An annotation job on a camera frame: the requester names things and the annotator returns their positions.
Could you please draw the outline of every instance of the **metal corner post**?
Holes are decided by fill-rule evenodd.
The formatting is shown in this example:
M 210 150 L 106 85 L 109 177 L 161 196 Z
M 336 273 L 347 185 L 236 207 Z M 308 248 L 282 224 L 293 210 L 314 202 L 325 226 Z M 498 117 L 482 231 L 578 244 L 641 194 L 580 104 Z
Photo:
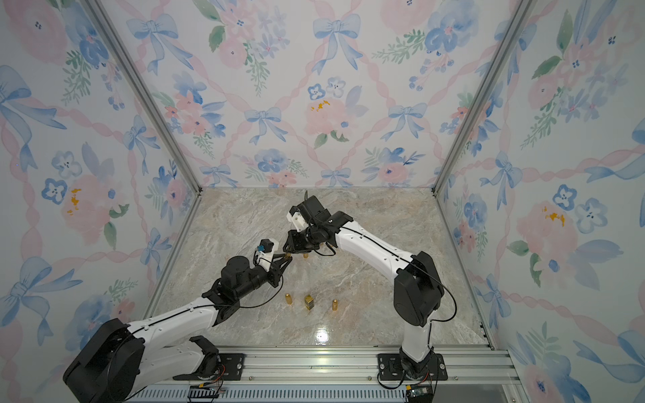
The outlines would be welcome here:
M 93 20 L 96 29 L 101 34 L 101 37 L 105 39 L 108 49 L 116 57 L 119 66 L 122 68 L 124 75 L 128 79 L 128 83 L 132 86 L 136 96 L 141 101 L 143 109 L 150 116 L 152 124 L 154 124 L 162 142 L 168 148 L 168 152 L 170 152 L 170 155 L 175 160 L 179 171 L 184 175 L 184 178 L 186 178 L 195 194 L 198 194 L 201 191 L 199 181 L 192 169 L 190 169 L 190 165 L 184 157 L 184 154 L 179 149 L 179 145 L 177 145 L 172 133 L 168 131 L 168 127 L 165 123 L 166 121 L 164 120 L 161 111 L 159 111 L 147 85 L 137 72 L 134 62 L 108 17 L 105 8 L 101 4 L 101 0 L 83 0 L 81 4 L 87 11 L 90 19 Z
M 461 125 L 461 130 L 459 131 L 455 142 L 448 152 L 446 162 L 441 168 L 441 173 L 439 174 L 437 182 L 435 183 L 436 195 L 441 194 L 442 188 L 448 181 L 448 177 L 450 176 L 450 173 L 452 172 L 452 169 L 455 166 L 457 159 L 459 158 L 459 153 L 464 148 L 470 132 L 474 129 L 477 117 L 484 109 L 486 100 L 492 93 L 493 88 L 495 87 L 495 83 L 497 82 L 497 79 L 502 72 L 502 68 L 506 64 L 511 51 L 515 49 L 515 46 L 517 45 L 519 36 L 522 34 L 522 29 L 524 28 L 524 24 L 528 16 L 530 15 L 530 11 L 533 8 L 534 3 L 534 0 L 519 1 L 519 4 L 515 9 L 515 13 L 511 17 L 508 29 L 504 34 L 504 38 L 502 38 L 502 41 L 500 42 L 497 50 L 495 51 L 495 54 L 493 55 L 491 66 L 486 72 L 486 75 L 484 76 L 484 79 L 482 80 L 479 88 L 477 89 L 477 93 L 475 94 L 475 98 L 473 100 L 473 106 L 468 111 L 464 123 Z

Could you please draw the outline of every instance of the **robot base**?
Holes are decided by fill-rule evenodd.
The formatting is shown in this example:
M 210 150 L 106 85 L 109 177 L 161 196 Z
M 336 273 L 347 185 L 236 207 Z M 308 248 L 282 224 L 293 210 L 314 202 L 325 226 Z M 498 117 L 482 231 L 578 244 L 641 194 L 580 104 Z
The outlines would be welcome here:
M 380 380 L 401 380 L 403 373 L 403 365 L 401 364 L 401 356 L 399 354 L 378 354 L 379 361 L 379 378 Z M 427 372 L 430 371 L 430 376 L 433 380 L 437 379 L 437 368 L 439 369 L 439 380 L 447 380 L 448 372 L 446 365 L 441 354 L 428 354 L 427 364 L 423 364 L 423 368 L 416 374 L 408 373 L 406 370 L 406 378 L 408 380 L 421 380 Z

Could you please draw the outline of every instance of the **blue bow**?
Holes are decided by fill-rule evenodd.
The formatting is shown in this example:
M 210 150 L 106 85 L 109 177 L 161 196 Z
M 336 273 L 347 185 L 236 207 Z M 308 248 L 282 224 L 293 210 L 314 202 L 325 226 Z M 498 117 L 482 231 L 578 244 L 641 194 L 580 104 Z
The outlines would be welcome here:
M 269 125 L 269 128 L 271 131 L 278 136 L 278 139 L 286 142 L 286 139 L 284 138 L 284 135 L 287 134 L 286 131 L 275 127 L 273 122 L 281 122 L 282 121 L 282 112 L 280 112 L 279 108 L 276 108 L 275 106 L 273 108 L 269 108 L 266 111 L 261 110 L 258 112 L 257 110 L 248 110 L 244 112 L 244 117 L 246 118 L 247 122 L 258 122 L 260 125 L 260 134 L 257 136 L 253 136 L 250 140 L 249 143 L 253 143 L 257 145 L 257 141 L 260 139 L 260 137 L 264 136 L 266 134 L 266 125 Z
M 641 120 L 640 123 L 636 125 L 636 128 L 631 133 L 631 138 L 636 143 L 645 144 L 645 119 Z M 634 161 L 631 161 L 623 169 L 617 171 L 609 169 L 605 166 L 592 166 L 591 168 L 587 168 L 584 171 L 591 174 L 589 179 L 587 179 L 587 183 L 610 177 L 612 175 L 616 175 L 623 181 L 628 181 L 630 179 L 640 177 L 645 173 L 645 154 L 642 154 Z M 645 226 L 645 194 L 640 201 L 640 226 L 641 228 Z
M 343 168 L 340 171 L 332 170 L 322 170 L 321 177 L 323 179 L 329 179 L 329 187 L 333 188 L 336 186 L 336 180 L 338 180 L 343 188 L 351 188 L 353 184 L 345 181 L 342 178 L 349 178 L 352 174 L 352 170 L 349 168 Z
M 350 62 L 352 67 L 354 67 L 354 70 L 358 70 L 359 67 L 356 65 L 356 59 L 362 57 L 362 53 L 354 50 L 342 36 L 345 35 L 352 39 L 356 39 L 359 35 L 360 30 L 361 18 L 358 14 L 350 14 L 346 19 L 342 21 L 337 19 L 336 21 L 332 22 L 332 20 L 328 18 L 318 18 L 316 21 L 314 21 L 313 35 L 318 39 L 322 39 L 324 37 L 327 37 L 328 35 L 330 35 L 330 37 L 327 57 L 316 63 L 313 66 L 312 71 L 318 72 L 318 74 L 320 75 L 323 70 L 324 64 L 327 63 L 327 60 L 331 60 L 336 56 L 336 52 L 338 52 L 338 43 L 336 42 L 335 35 L 336 32 L 340 34 L 338 35 L 338 42 L 341 43 L 342 52 L 345 54 L 345 58 L 348 62 Z
M 74 269 L 67 274 L 60 276 L 56 280 L 37 286 L 42 279 L 52 272 L 52 266 L 40 257 L 34 256 L 25 260 L 20 268 L 20 281 L 15 283 L 9 295 L 0 298 L 0 326 L 6 326 L 11 323 L 18 314 L 20 302 L 24 306 L 36 312 L 41 316 L 42 321 L 38 326 L 37 339 L 38 345 L 42 346 L 45 336 L 53 336 L 52 330 L 47 323 L 47 313 L 49 312 L 49 302 L 39 296 L 25 296 L 27 292 L 47 293 L 51 291 L 66 290 L 82 283 L 81 280 L 70 280 L 74 275 Z
M 21 112 L 42 124 L 58 129 L 67 129 L 67 127 L 54 120 L 54 117 L 56 116 L 55 108 L 32 108 L 13 101 L 13 99 L 29 98 L 30 96 L 32 96 L 32 91 L 27 87 L 27 84 L 23 78 L 20 77 L 18 72 L 7 65 L 0 66 L 0 113 L 3 114 L 6 121 L 14 127 L 25 142 L 25 145 L 20 149 L 19 157 L 20 168 L 23 172 L 27 171 L 27 166 L 29 165 L 38 169 L 34 156 L 32 155 L 32 151 L 29 149 L 29 142 L 32 139 L 32 130 L 18 113 L 7 108 L 3 105 L 4 103 L 8 103 L 18 112 Z
M 497 312 L 499 311 L 499 315 L 502 318 L 505 318 L 511 314 L 511 306 L 504 298 L 502 298 L 502 293 L 497 289 L 497 282 L 495 281 L 495 277 L 492 274 L 489 274 L 488 277 L 486 277 L 486 283 L 488 285 L 488 288 L 490 289 L 489 293 L 482 294 L 477 287 L 475 287 L 475 293 L 482 297 L 484 301 L 493 302 L 493 305 L 490 307 L 488 326 L 491 329 L 494 326 L 495 328 L 499 329 L 499 326 L 497 324 Z
M 214 188 L 215 185 L 220 183 L 222 180 L 224 180 L 224 182 L 228 183 L 234 188 L 237 187 L 237 181 L 234 181 L 233 179 L 226 176 L 231 174 L 231 168 L 229 168 L 226 164 L 222 164 L 220 166 L 202 166 L 201 168 L 199 168 L 199 170 L 204 175 L 213 176 L 213 184 L 210 185 L 210 187 L 212 188 Z
M 126 132 L 123 135 L 123 144 L 126 146 L 128 150 L 132 150 L 132 148 L 134 148 L 135 143 L 137 147 L 139 147 L 139 151 L 143 156 L 143 162 L 141 163 L 142 175 L 145 175 L 146 173 L 148 173 L 148 166 L 146 165 L 146 147 L 143 145 L 143 143 L 146 143 L 152 148 L 161 148 L 156 143 L 157 141 L 156 136 L 145 137 L 141 135 L 145 131 L 146 131 L 146 125 L 143 123 L 143 119 L 141 119 L 141 116 L 136 115 L 134 117 L 134 126 L 132 126 L 132 129 L 130 129 L 129 132 Z
M 518 183 L 522 181 L 522 170 L 520 168 L 515 168 L 508 162 L 508 155 L 505 152 L 500 151 L 495 158 L 495 165 L 502 168 L 497 172 L 497 175 L 493 179 L 488 180 L 487 178 L 480 178 L 481 186 L 490 183 L 495 186 L 502 181 L 502 184 L 499 186 L 499 193 L 497 194 L 497 209 L 501 203 L 506 205 L 506 178 L 508 178 L 508 186 L 512 188 L 516 187 Z
M 410 127 L 410 131 L 412 132 L 412 135 L 416 138 L 419 138 L 419 130 L 423 130 L 423 127 L 419 126 L 418 124 L 414 123 L 412 121 L 411 116 L 414 117 L 423 117 L 423 115 L 426 113 L 428 105 L 421 103 L 421 104 L 416 104 L 415 106 L 408 106 L 404 108 L 401 105 L 397 106 L 392 106 L 388 110 L 388 117 L 391 117 L 392 119 L 394 118 L 399 118 L 399 121 L 397 122 L 397 127 L 394 129 L 392 132 L 385 133 L 381 139 L 385 139 L 387 141 L 392 135 L 399 130 L 403 129 L 403 126 L 405 126 L 405 117 L 406 115 L 408 116 L 408 126 Z
M 165 35 L 172 39 L 177 39 L 179 37 L 179 34 L 177 33 L 177 25 L 175 25 L 175 21 L 168 14 L 161 14 L 156 21 L 150 20 L 147 23 L 140 19 L 133 18 L 129 19 L 126 24 L 128 25 L 132 35 L 137 39 L 144 39 L 150 35 L 150 42 L 152 42 L 152 48 L 155 50 L 156 59 L 148 63 L 149 72 L 154 72 L 155 75 L 157 74 L 159 61 L 164 58 L 164 50 L 163 46 L 161 46 L 162 43 L 166 45 L 170 53 L 172 53 L 177 60 L 185 64 L 189 69 L 195 70 L 186 60 L 193 57 L 193 55 L 179 49 L 162 36 Z
M 148 247 L 143 250 L 141 258 L 139 259 L 139 261 L 141 261 L 141 263 L 145 264 L 146 266 L 148 265 L 148 262 L 150 262 L 150 257 L 157 261 L 157 280 L 159 280 L 159 277 L 161 277 L 161 268 L 159 267 L 161 263 L 161 256 L 159 256 L 158 250 L 166 250 L 172 248 L 172 245 L 168 243 L 169 237 L 166 237 L 160 244 L 157 245 L 159 239 L 161 239 L 159 230 L 157 230 L 157 228 L 152 228 L 152 230 L 150 231 L 150 242 L 148 242 Z

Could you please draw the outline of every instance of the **robotic arm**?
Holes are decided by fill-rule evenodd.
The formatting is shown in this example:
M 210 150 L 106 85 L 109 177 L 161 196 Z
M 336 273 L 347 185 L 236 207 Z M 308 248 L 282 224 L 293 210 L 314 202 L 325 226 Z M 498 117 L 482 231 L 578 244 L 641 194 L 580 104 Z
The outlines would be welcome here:
M 394 307 L 404 319 L 401 364 L 411 378 L 426 373 L 431 355 L 430 321 L 444 288 L 432 258 L 421 251 L 402 251 L 366 231 L 352 217 L 333 215 L 315 196 L 293 206 L 287 219 L 294 225 L 276 253 L 277 241 L 263 239 L 253 256 L 228 260 L 210 290 L 200 298 L 161 315 L 123 324 L 105 322 L 63 375 L 81 403 L 122 402 L 149 384 L 174 375 L 211 379 L 221 365 L 218 349 L 203 336 L 171 346 L 177 340 L 230 318 L 240 300 L 265 282 L 274 288 L 292 261 L 291 254 L 318 250 L 321 244 L 346 250 L 371 264 L 394 286 Z

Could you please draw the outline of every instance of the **pink flower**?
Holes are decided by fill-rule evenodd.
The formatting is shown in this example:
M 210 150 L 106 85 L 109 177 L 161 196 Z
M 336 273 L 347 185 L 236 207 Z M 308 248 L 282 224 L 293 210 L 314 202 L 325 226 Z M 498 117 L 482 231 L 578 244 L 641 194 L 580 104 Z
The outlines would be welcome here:
M 196 136 L 203 136 L 208 128 L 208 121 L 200 115 L 192 115 L 184 117 L 184 123 L 181 125 L 181 130 L 184 133 L 193 133 Z
M 379 171 L 379 179 L 387 183 L 401 183 L 408 178 L 408 169 L 401 163 L 387 164 Z
M 166 106 L 166 117 L 171 119 L 173 117 L 179 116 L 177 114 L 177 108 L 173 108 L 172 106 Z
M 381 7 L 381 21 L 397 35 L 402 35 L 408 33 L 412 27 L 427 21 L 434 8 L 434 0 L 384 1 Z
M 457 111 L 455 113 L 450 115 L 450 118 L 454 119 L 454 118 L 458 117 L 461 120 L 461 119 L 464 118 L 464 116 L 466 116 L 467 113 L 468 113 L 468 108 L 465 107 L 465 106 L 460 106 L 460 107 L 457 108 Z
M 226 36 L 229 38 L 242 37 L 246 40 L 253 39 L 255 19 L 251 10 L 246 9 L 246 2 L 240 1 L 237 6 L 228 4 L 229 11 L 219 13 L 226 24 Z
M 541 271 L 540 281 L 561 288 L 573 277 L 575 270 L 567 264 L 578 246 L 578 233 L 573 221 L 561 208 L 548 201 L 533 206 L 526 217 L 517 220 L 517 232 L 526 241 L 529 251 L 540 261 L 533 269 Z
M 242 42 L 235 38 L 229 38 L 219 45 L 219 58 L 222 63 L 230 68 L 240 68 L 244 66 L 246 60 L 246 49 Z
M 558 80 L 553 75 L 543 75 L 531 85 L 528 92 L 528 103 L 533 109 L 542 108 L 551 102 L 558 91 Z
M 470 253 L 475 247 L 475 232 L 468 226 L 465 220 L 459 223 L 459 231 L 461 231 L 462 242 L 466 244 L 468 253 Z
M 282 171 L 279 173 L 272 173 L 267 176 L 269 183 L 276 184 L 281 188 L 286 187 L 288 184 L 295 184 L 295 174 L 289 171 Z
M 125 298 L 119 305 L 114 307 L 112 311 L 112 318 L 118 318 L 123 323 L 128 323 L 132 320 L 131 314 L 134 311 L 134 301 Z
M 329 134 L 336 130 L 336 136 L 352 133 L 352 118 L 345 112 L 345 104 L 338 99 L 320 100 L 310 103 L 306 111 L 307 125 L 304 131 L 310 135 Z
M 111 177 L 101 183 L 94 175 L 83 175 L 69 186 L 61 214 L 69 228 L 81 233 L 86 245 L 99 240 L 111 209 L 121 211 L 119 204 L 124 202 L 119 189 Z
M 184 202 L 186 194 L 188 194 L 188 190 L 186 190 L 184 182 L 181 179 L 173 179 L 168 184 L 168 189 L 166 190 L 168 205 L 174 208 L 181 207 L 181 203 Z
M 533 403 L 562 403 L 562 395 L 551 377 L 536 365 L 524 369 L 524 387 Z
M 178 99 L 177 109 L 179 109 L 180 111 L 186 112 L 189 115 L 195 115 L 202 112 L 201 105 L 193 101 L 192 92 L 188 92 L 185 97 L 182 96 L 180 93 L 178 93 L 177 95 L 175 95 L 175 98 Z
M 53 7 L 39 0 L 5 0 L 5 11 L 15 38 L 31 56 L 44 63 L 65 63 L 67 35 Z

